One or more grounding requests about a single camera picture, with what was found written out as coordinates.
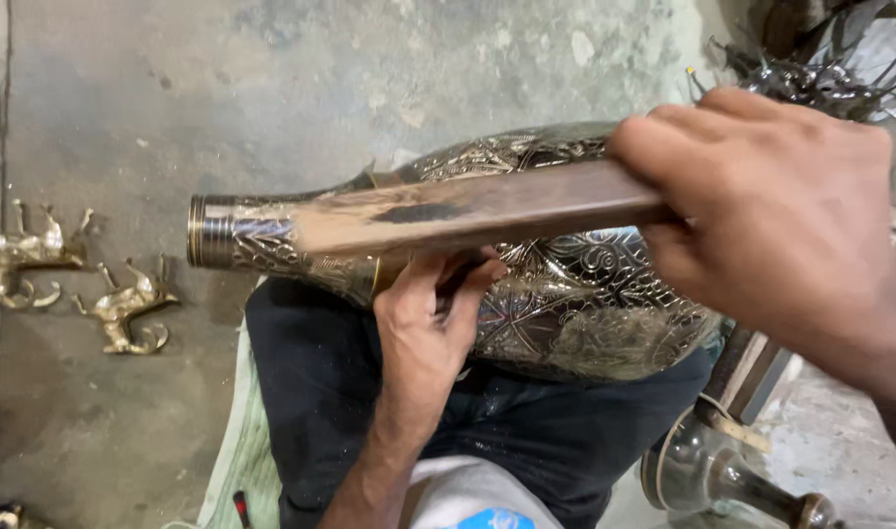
black pants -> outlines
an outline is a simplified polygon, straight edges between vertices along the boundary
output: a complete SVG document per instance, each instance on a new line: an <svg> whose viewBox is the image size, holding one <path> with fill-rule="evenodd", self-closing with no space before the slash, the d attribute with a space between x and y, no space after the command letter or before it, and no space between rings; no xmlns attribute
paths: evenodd
<svg viewBox="0 0 896 529"><path fill-rule="evenodd" d="M375 320L334 294L278 279L252 294L245 318L284 486L281 527L310 529L370 425L382 364ZM595 527L611 485L696 399L711 369L700 349L648 379L582 387L469 365L421 457L497 463L568 529Z"/></svg>

hand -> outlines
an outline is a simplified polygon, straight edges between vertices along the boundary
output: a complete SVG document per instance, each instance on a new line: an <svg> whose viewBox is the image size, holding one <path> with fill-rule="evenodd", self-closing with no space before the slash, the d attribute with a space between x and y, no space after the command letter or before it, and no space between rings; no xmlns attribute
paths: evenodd
<svg viewBox="0 0 896 529"><path fill-rule="evenodd" d="M812 340L875 343L896 319L882 129L721 89L628 118L608 148L687 220L642 228L680 293L801 353ZM863 379L875 365L811 354L847 382L881 385Z"/></svg>
<svg viewBox="0 0 896 529"><path fill-rule="evenodd" d="M496 250L486 246L481 252L487 261L467 274L442 310L436 288L467 263L469 253L416 255L372 304L383 350L383 404L432 431L474 344L481 300L507 273Z"/></svg>

wooden stick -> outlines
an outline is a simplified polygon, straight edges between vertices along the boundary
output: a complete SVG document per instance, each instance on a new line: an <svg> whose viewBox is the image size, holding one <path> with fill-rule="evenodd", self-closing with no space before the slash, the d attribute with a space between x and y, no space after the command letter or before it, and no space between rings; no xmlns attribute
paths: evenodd
<svg viewBox="0 0 896 529"><path fill-rule="evenodd" d="M297 243L312 255L471 247L675 218L613 161L317 198L294 217Z"/></svg>

left hand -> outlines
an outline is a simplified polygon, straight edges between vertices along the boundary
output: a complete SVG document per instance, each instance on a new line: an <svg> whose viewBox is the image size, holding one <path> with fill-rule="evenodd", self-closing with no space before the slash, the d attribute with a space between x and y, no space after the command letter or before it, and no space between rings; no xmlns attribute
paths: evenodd
<svg viewBox="0 0 896 529"><path fill-rule="evenodd" d="M425 427L437 425L474 344L484 294L507 273L496 250L485 246L481 252L487 261L467 274L443 313L436 310L435 290L465 264L465 254L416 254L392 287L372 303L383 351L380 398Z"/></svg>

brass horse figurine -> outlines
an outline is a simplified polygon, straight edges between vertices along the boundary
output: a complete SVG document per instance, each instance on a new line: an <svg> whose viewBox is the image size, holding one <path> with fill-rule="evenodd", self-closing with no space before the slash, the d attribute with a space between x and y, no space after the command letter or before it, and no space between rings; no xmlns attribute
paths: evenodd
<svg viewBox="0 0 896 529"><path fill-rule="evenodd" d="M101 323L101 329L108 336L109 345L102 352L108 354L132 354L149 355L156 353L167 343L170 336L166 326L157 324L157 333L150 328L143 328L142 332L148 336L146 343L136 343L131 334L131 320L149 311L158 309L168 303L179 303L180 299L172 294L170 287L165 283L164 255L159 257L157 279L151 278L144 272L134 268L131 258L126 261L128 271L136 278L135 286L120 288L111 276L111 271L98 263L98 270L104 278L108 288L108 294L103 295L95 302L92 310L87 310L82 303L79 294L73 295L75 306L82 315L89 316Z"/></svg>
<svg viewBox="0 0 896 529"><path fill-rule="evenodd" d="M17 234L0 235L0 304L9 309L48 307L59 299L59 283L50 282L53 292L38 296L33 283L18 280L19 273L34 268L79 269L86 264L86 247L83 235L93 215L87 209L82 222L68 239L63 238L62 228L53 219L52 206L41 206L46 215L46 232L28 234L26 210L19 200L13 200L17 208Z"/></svg>

